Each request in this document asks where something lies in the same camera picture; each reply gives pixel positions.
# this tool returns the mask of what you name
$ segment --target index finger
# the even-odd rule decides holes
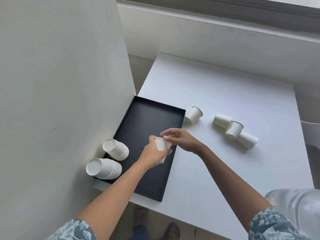
[[[162,132],[160,133],[160,136],[175,134],[175,133],[177,133],[177,132],[180,132],[181,130],[182,130],[182,129],[179,129],[179,128],[166,129],[165,131],[162,131]]]
[[[155,143],[156,136],[149,136],[149,144]]]

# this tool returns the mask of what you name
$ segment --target hand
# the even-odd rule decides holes
[[[170,128],[160,133],[164,136],[163,139],[171,142],[173,145],[178,145],[183,150],[198,154],[203,144],[190,135],[185,129]]]
[[[156,136],[149,136],[149,144],[144,147],[144,150],[138,159],[138,162],[141,162],[143,165],[145,165],[147,169],[158,165],[162,158],[172,153],[171,149],[158,151],[155,143],[155,137]]]

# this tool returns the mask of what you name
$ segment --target person's right hand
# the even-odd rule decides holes
[[[178,145],[183,150],[198,154],[203,144],[190,135],[185,129],[170,128],[160,133],[163,139],[171,142],[173,145]]]

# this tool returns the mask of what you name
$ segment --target plastic water bottle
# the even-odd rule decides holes
[[[320,190],[276,189],[265,198],[306,236],[320,238]]]

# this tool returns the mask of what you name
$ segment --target forearm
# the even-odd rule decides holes
[[[205,163],[234,214],[245,230],[248,231],[249,223],[253,217],[260,211],[272,207],[272,205],[231,170],[207,146],[202,145],[197,154]]]
[[[148,168],[137,161],[77,218],[88,223],[98,240],[109,239],[134,190]]]

